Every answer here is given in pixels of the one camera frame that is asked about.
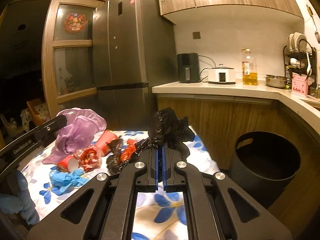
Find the left hand blue glove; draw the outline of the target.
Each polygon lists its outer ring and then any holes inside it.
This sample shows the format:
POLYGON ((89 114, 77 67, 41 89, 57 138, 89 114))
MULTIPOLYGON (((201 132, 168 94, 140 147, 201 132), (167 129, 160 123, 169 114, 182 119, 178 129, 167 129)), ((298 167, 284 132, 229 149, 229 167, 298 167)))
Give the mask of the left hand blue glove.
POLYGON ((1 181, 1 212, 20 214, 28 225, 35 225, 40 221, 28 190, 28 182, 19 170, 11 172, 1 181))

